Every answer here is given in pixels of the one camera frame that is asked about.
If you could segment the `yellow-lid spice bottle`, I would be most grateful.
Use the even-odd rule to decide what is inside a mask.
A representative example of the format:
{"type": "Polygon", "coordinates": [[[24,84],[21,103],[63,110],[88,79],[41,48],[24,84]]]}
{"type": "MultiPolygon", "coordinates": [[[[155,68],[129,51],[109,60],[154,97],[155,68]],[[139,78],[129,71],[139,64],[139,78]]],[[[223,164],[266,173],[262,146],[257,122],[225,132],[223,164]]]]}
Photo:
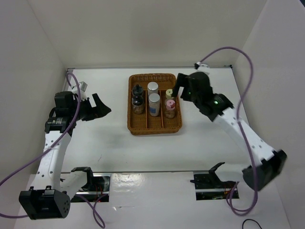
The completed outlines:
{"type": "Polygon", "coordinates": [[[173,97],[173,90],[172,89],[167,89],[165,92],[165,96],[167,100],[174,100],[175,98],[173,97]]]}

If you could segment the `silver-lid blue-label bottle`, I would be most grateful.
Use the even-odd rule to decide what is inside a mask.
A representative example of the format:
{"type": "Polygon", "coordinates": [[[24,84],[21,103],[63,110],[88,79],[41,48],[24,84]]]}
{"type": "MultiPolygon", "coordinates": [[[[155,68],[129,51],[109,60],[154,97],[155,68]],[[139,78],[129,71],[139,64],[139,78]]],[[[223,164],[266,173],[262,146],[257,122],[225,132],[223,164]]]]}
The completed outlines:
{"type": "Polygon", "coordinates": [[[156,117],[160,111],[160,96],[157,93],[152,93],[148,97],[149,113],[151,116],[156,117]]]}
{"type": "Polygon", "coordinates": [[[159,91],[159,85],[156,82],[149,82],[147,85],[148,96],[151,94],[157,94],[159,91]]]}

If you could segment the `pink-lid spice bottle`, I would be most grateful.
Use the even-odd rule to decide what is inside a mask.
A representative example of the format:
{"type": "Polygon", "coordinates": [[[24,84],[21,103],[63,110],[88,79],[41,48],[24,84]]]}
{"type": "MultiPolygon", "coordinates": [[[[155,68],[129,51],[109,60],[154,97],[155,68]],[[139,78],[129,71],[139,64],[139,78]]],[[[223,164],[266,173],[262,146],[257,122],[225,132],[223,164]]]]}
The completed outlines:
{"type": "Polygon", "coordinates": [[[172,119],[175,117],[176,102],[173,99],[168,99],[165,103],[165,117],[172,119]]]}

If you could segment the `black-lid spice bottle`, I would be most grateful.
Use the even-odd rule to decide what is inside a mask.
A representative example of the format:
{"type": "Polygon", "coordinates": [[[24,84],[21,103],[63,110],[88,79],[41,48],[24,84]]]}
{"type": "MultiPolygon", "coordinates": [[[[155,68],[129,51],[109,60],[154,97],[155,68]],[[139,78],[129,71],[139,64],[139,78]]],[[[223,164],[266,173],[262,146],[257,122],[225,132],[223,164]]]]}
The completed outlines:
{"type": "Polygon", "coordinates": [[[143,87],[140,86],[139,84],[136,84],[136,85],[132,88],[132,95],[133,95],[133,96],[143,96],[143,87]]]}
{"type": "Polygon", "coordinates": [[[135,114],[142,114],[144,111],[144,100],[141,95],[136,95],[132,98],[132,110],[135,114]]]}

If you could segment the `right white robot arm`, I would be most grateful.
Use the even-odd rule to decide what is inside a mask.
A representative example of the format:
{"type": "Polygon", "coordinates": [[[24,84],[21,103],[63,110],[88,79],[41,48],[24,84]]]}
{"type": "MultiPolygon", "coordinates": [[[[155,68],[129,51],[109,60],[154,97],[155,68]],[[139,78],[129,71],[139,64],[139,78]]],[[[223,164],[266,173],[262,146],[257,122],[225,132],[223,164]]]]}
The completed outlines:
{"type": "Polygon", "coordinates": [[[242,170],[242,174],[252,190],[262,190],[281,174],[287,160],[285,151],[276,151],[243,119],[237,117],[233,103],[225,95],[213,92],[206,73],[179,73],[173,87],[173,97],[178,95],[180,88],[183,88],[181,99],[192,102],[200,113],[218,124],[242,150],[249,153],[251,164],[242,170]]]}

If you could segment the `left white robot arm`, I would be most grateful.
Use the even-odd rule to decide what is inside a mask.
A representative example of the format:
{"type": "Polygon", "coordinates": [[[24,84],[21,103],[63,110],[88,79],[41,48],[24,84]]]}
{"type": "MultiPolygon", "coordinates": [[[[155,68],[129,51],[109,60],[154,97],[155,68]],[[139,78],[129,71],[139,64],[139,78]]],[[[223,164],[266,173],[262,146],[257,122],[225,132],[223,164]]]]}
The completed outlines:
{"type": "Polygon", "coordinates": [[[71,141],[76,122],[102,118],[111,112],[93,94],[96,104],[91,106],[88,98],[81,98],[71,91],[56,93],[55,107],[45,123],[45,154],[29,190],[21,191],[19,202],[32,220],[66,218],[71,200],[83,190],[91,190],[95,179],[90,167],[75,167],[61,180],[61,170],[66,150],[71,141]]]}

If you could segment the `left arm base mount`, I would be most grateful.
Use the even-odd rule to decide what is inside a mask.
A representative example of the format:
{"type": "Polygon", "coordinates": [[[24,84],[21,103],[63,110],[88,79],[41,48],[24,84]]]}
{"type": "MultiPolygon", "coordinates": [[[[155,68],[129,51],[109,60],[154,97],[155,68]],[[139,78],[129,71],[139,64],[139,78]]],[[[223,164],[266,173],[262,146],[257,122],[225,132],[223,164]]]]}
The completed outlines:
{"type": "Polygon", "coordinates": [[[79,188],[71,202],[84,202],[84,200],[79,196],[83,196],[91,203],[94,203],[95,201],[109,202],[110,184],[110,173],[93,173],[92,184],[79,188]]]}

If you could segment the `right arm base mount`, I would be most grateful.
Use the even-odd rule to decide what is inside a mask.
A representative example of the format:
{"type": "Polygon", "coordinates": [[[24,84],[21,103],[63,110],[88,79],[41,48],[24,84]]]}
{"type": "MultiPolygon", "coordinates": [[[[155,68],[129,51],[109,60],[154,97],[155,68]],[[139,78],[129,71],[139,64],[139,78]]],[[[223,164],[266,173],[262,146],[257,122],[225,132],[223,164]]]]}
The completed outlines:
{"type": "Polygon", "coordinates": [[[226,199],[232,190],[233,198],[239,198],[237,188],[233,189],[236,183],[221,181],[216,175],[216,170],[223,164],[224,162],[220,162],[208,171],[193,172],[193,179],[190,182],[194,184],[197,201],[226,199]]]}

